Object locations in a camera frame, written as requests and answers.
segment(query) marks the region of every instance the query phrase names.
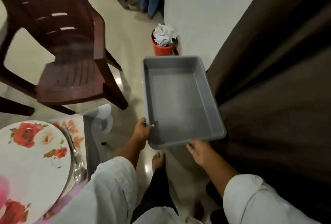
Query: spoon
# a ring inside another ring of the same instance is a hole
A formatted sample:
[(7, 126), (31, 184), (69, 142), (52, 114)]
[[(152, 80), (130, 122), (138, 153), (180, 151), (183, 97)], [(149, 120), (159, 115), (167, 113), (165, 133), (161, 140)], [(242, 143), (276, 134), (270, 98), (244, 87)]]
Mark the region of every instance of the spoon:
[(69, 138), (68, 143), (73, 154), (73, 160), (74, 160), (73, 179), (75, 180), (76, 183), (79, 183), (84, 180), (84, 173), (85, 173), (84, 161), (82, 155), (76, 150), (68, 129), (64, 127), (64, 130)]

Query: chair seat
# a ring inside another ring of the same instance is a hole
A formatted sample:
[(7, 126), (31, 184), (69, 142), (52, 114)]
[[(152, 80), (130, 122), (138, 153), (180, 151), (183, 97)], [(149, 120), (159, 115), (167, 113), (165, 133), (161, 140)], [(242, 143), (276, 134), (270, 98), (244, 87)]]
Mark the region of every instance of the chair seat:
[(45, 104), (72, 104), (103, 94), (103, 77), (93, 58), (46, 64), (37, 87), (37, 100)]

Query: white sleeve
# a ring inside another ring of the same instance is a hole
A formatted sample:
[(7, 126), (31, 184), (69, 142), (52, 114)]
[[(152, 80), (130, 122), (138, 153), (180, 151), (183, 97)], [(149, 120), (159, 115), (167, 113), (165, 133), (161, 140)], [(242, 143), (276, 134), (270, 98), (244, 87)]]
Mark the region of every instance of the white sleeve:
[(130, 223), (137, 194), (133, 165), (124, 157), (113, 158), (97, 167), (82, 192), (48, 224)]
[(229, 224), (319, 223), (281, 198), (261, 177), (252, 174), (240, 174), (229, 181), (223, 208)]

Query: hand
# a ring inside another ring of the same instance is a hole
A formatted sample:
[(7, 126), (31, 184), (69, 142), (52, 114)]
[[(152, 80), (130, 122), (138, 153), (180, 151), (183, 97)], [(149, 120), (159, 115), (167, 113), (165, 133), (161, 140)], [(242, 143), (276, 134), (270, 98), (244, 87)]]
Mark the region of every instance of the hand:
[(190, 139), (186, 148), (192, 154), (195, 162), (201, 167), (205, 166), (209, 156), (215, 152), (209, 142), (201, 140)]
[(136, 124), (132, 139), (141, 143), (141, 149), (143, 149), (146, 145), (146, 141), (148, 140), (149, 136), (151, 135), (152, 129), (154, 125), (146, 126), (145, 123), (146, 119), (141, 118), (139, 122)]

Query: curtain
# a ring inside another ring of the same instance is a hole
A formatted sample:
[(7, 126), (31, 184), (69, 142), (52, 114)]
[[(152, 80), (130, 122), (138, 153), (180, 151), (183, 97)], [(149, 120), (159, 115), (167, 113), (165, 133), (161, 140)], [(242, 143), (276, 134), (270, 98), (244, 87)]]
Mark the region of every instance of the curtain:
[(331, 0), (253, 0), (207, 71), (213, 143), (309, 217), (331, 214)]

